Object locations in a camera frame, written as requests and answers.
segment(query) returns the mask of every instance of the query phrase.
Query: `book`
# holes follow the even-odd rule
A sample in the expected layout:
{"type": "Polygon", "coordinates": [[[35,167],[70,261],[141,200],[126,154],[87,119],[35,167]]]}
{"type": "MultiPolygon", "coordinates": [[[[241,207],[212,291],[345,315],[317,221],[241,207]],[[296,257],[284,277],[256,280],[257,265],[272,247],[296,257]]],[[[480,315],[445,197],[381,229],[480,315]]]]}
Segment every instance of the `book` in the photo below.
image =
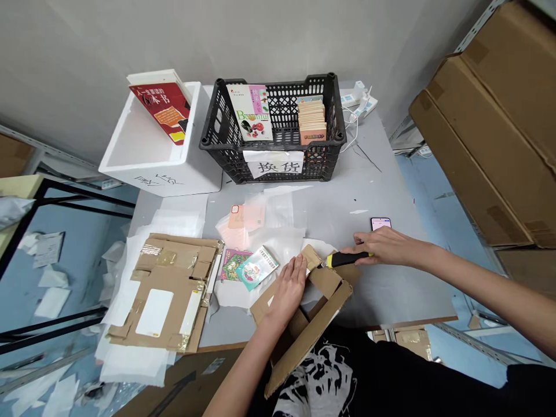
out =
{"type": "Polygon", "coordinates": [[[276,268],[278,268],[278,262],[275,261],[264,246],[261,246],[253,255],[237,267],[236,274],[247,289],[252,291],[276,268]]]}
{"type": "Polygon", "coordinates": [[[230,84],[227,88],[243,140],[272,141],[266,86],[230,84]]]}
{"type": "Polygon", "coordinates": [[[240,281],[239,277],[237,276],[236,269],[251,255],[253,255],[253,252],[226,249],[226,252],[224,253],[224,260],[222,262],[220,279],[240,281]]]}
{"type": "Polygon", "coordinates": [[[191,108],[191,94],[173,69],[127,76],[129,89],[175,145],[183,145],[191,108]]]}

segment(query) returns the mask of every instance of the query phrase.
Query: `person's arm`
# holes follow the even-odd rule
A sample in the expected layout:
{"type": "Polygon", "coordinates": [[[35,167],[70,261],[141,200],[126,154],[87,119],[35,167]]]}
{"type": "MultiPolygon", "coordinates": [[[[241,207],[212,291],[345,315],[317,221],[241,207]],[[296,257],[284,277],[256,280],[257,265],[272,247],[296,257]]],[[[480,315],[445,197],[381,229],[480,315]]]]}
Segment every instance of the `person's arm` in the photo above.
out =
{"type": "Polygon", "coordinates": [[[556,360],[556,302],[551,299],[439,246],[389,227],[355,233],[354,239],[356,245],[343,249],[343,253],[374,254],[359,259],[356,265],[405,265],[431,273],[498,314],[556,360]]]}
{"type": "Polygon", "coordinates": [[[301,303],[306,271],[307,260],[301,254],[282,269],[263,321],[216,391],[204,417],[240,417],[247,413],[270,354],[301,303]]]}

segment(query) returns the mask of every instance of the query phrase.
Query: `paper label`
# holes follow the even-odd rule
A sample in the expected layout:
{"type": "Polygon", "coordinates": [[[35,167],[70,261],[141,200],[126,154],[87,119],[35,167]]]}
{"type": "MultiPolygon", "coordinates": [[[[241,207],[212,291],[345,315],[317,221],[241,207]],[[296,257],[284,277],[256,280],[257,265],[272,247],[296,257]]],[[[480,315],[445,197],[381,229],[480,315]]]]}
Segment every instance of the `paper label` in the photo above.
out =
{"type": "Polygon", "coordinates": [[[209,366],[208,368],[206,368],[204,370],[204,372],[201,375],[209,375],[212,374],[214,371],[216,371],[220,365],[222,365],[224,363],[224,360],[226,358],[216,358],[209,366]]]}
{"type": "Polygon", "coordinates": [[[301,174],[303,156],[302,151],[243,151],[253,178],[273,173],[301,174]]]}
{"type": "Polygon", "coordinates": [[[135,333],[155,338],[160,337],[172,298],[174,298],[173,292],[151,289],[135,333]]]}

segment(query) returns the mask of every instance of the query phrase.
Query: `box cutter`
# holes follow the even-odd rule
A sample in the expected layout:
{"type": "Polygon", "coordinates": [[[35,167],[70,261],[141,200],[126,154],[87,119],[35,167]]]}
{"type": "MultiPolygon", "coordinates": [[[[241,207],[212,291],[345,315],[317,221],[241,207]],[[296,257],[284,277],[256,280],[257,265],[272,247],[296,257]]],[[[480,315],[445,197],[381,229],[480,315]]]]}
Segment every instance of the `box cutter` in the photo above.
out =
{"type": "Polygon", "coordinates": [[[328,255],[317,268],[336,268],[337,266],[353,264],[358,259],[370,256],[373,256],[373,254],[368,252],[361,252],[358,254],[343,254],[341,252],[336,252],[332,255],[328,255]]]}

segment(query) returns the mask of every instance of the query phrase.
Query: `stack of cards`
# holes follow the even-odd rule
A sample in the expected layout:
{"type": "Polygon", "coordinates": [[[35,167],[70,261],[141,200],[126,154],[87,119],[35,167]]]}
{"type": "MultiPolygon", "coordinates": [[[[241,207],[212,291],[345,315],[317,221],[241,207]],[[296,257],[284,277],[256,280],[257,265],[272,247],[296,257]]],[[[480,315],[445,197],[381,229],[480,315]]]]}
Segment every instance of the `stack of cards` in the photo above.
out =
{"type": "Polygon", "coordinates": [[[301,144],[326,140],[323,96],[299,97],[297,99],[299,133],[301,144]]]}

